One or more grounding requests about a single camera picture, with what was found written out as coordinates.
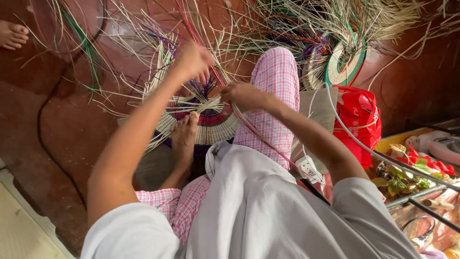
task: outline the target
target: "white sleeve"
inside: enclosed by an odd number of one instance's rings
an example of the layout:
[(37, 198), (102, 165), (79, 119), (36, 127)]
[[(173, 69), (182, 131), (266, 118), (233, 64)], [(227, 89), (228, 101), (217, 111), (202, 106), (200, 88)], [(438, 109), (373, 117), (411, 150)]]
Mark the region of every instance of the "white sleeve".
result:
[(332, 208), (388, 258), (420, 258), (396, 226), (371, 181), (346, 178), (336, 183)]
[(88, 231), (82, 259), (179, 258), (183, 249), (166, 217), (139, 202), (102, 216)]

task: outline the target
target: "red floor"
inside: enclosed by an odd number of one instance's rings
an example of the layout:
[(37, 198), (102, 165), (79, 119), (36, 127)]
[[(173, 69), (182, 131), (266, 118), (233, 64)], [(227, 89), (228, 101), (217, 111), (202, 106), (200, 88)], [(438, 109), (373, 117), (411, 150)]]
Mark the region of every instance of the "red floor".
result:
[[(96, 18), (102, 15), (100, 1), (78, 0), (84, 16), (74, 0), (66, 2), (76, 10), (74, 14), (77, 18), (86, 20), (89, 30), (95, 33), (101, 24), (101, 19)], [(130, 10), (146, 10), (144, 0), (123, 2)], [(241, 1), (231, 2), (235, 9), (242, 9)], [(160, 1), (160, 4), (149, 0), (148, 3), (149, 11), (159, 20), (171, 19), (166, 11), (177, 10), (175, 1), (171, 0)], [(225, 19), (227, 12), (219, 7), (223, 4), (222, 0), (200, 1), (201, 12), (210, 17), (216, 28), (220, 24), (228, 24)], [(46, 0), (3, 1), (0, 4), (0, 19), (19, 23), (14, 14), (33, 31), (41, 31), (41, 40), (47, 39), (48, 44), (52, 42), (54, 30)], [(404, 50), (412, 45), (424, 30), (408, 32), (398, 42), (397, 48)], [(381, 109), (384, 136), (401, 132), (407, 118), (429, 122), (459, 115), (460, 88), (456, 75), (460, 71), (460, 62), (457, 62), (460, 41), (457, 39), (457, 35), (452, 35), (428, 41), (418, 59), (400, 59), (378, 76), (371, 90), (376, 94), (377, 105)], [(98, 42), (119, 71), (137, 76), (145, 70), (109, 39), (101, 37)], [(24, 65), (44, 50), (34, 40), (29, 40), (16, 51), (0, 49), (0, 157), (29, 202), (41, 215), (49, 217), (62, 242), (72, 253), (79, 255), (87, 230), (86, 212), (68, 178), (40, 147), (36, 128), (38, 109), (58, 81), (69, 55), (47, 52)], [(369, 51), (353, 86), (367, 88), (371, 76), (391, 59)], [(239, 72), (249, 75), (251, 67), (245, 66)], [(86, 83), (90, 81), (89, 76), (83, 61), (65, 74), (67, 79), (77, 78)], [(114, 78), (110, 76), (103, 85), (104, 89), (116, 87)], [(115, 104), (115, 110), (124, 110), (125, 97), (110, 99)], [(43, 110), (41, 126), (44, 143), (73, 176), (84, 195), (91, 167), (117, 127), (115, 116), (103, 112), (95, 102), (88, 104), (88, 101), (89, 92), (83, 86), (64, 80), (56, 96)]]

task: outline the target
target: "gray shirt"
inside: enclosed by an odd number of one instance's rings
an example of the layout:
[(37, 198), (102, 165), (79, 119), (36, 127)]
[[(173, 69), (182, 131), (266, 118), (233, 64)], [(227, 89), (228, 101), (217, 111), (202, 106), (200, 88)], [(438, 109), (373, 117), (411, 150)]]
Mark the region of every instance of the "gray shirt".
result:
[(251, 148), (231, 145), (213, 163), (186, 246), (158, 210), (132, 203), (91, 227), (82, 258), (420, 258), (370, 181), (338, 182), (328, 206)]

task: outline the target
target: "bare foot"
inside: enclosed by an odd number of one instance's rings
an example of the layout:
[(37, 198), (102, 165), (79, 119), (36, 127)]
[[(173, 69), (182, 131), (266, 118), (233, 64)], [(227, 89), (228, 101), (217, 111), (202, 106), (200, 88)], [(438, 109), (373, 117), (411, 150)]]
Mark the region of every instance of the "bare foot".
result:
[(0, 20), (0, 47), (9, 50), (21, 48), (21, 44), (26, 44), (29, 39), (27, 34), (29, 30), (26, 27)]
[(174, 171), (183, 174), (184, 178), (190, 175), (193, 163), (198, 118), (198, 113), (191, 112), (190, 115), (186, 115), (171, 128), (172, 153), (175, 160)]

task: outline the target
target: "hand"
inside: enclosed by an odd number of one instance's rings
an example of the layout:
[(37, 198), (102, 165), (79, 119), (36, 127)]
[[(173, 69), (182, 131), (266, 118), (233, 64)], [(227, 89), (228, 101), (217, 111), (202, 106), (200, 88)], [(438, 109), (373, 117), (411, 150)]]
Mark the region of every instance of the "hand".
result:
[(169, 74), (174, 74), (174, 77), (178, 77), (181, 82), (194, 78), (206, 84), (206, 79), (209, 78), (209, 67), (212, 65), (214, 65), (214, 58), (208, 50), (191, 41), (183, 46)]
[(262, 92), (249, 83), (231, 82), (220, 91), (221, 102), (232, 101), (244, 111), (267, 110), (280, 100), (273, 93)]

